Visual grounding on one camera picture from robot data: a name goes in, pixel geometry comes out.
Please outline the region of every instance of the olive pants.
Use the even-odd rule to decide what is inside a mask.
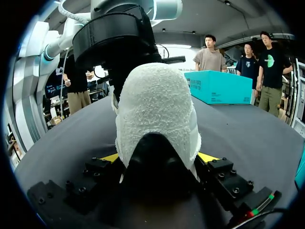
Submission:
[[[68,104],[71,115],[81,110],[85,106],[90,105],[91,100],[88,91],[68,93]]]
[[[258,107],[278,117],[280,112],[281,98],[281,88],[271,88],[263,86],[261,100],[259,102]]]

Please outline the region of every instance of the ceiling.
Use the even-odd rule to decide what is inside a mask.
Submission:
[[[257,35],[261,30],[289,32],[283,20],[264,0],[183,0],[179,18],[163,21],[153,27],[158,43],[189,44],[200,48],[205,34],[213,34],[216,45],[221,45],[247,36]],[[90,0],[66,0],[65,9],[72,13],[89,12]],[[63,31],[65,17],[53,9],[46,22],[51,30]]]

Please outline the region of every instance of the cardboard box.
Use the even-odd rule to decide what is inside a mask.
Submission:
[[[60,116],[57,116],[57,117],[52,118],[52,119],[50,120],[50,123],[51,123],[52,125],[57,125],[57,124],[60,123],[60,122],[61,122],[61,117],[60,117]]]
[[[250,104],[250,78],[216,71],[199,71],[184,75],[192,96],[207,104]]]

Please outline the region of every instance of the yellow pad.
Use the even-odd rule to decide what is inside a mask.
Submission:
[[[104,159],[104,160],[107,160],[107,161],[111,161],[111,163],[113,163],[117,158],[118,158],[118,154],[113,154],[113,155],[110,155],[110,156],[106,156],[106,157],[103,157],[103,158],[100,158],[100,159]],[[219,160],[219,158],[216,158],[216,157],[213,157],[213,156],[209,156],[207,154],[203,154],[203,153],[198,153],[198,156],[205,162],[207,163],[208,161],[212,161],[212,160]]]
[[[203,153],[198,153],[198,156],[205,162],[205,163],[208,163],[209,161],[212,161],[212,160],[219,160],[219,158],[216,158],[216,157],[213,157],[213,156],[209,156],[207,154],[203,154]]]
[[[113,155],[110,155],[110,156],[100,158],[100,160],[111,161],[111,163],[113,163],[118,157],[119,157],[119,155],[118,155],[118,153],[116,153],[116,154],[113,154]]]

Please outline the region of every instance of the folded towel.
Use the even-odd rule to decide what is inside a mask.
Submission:
[[[116,147],[126,167],[143,135],[158,132],[191,169],[201,137],[188,83],[178,69],[164,63],[133,69],[123,86],[116,113]]]

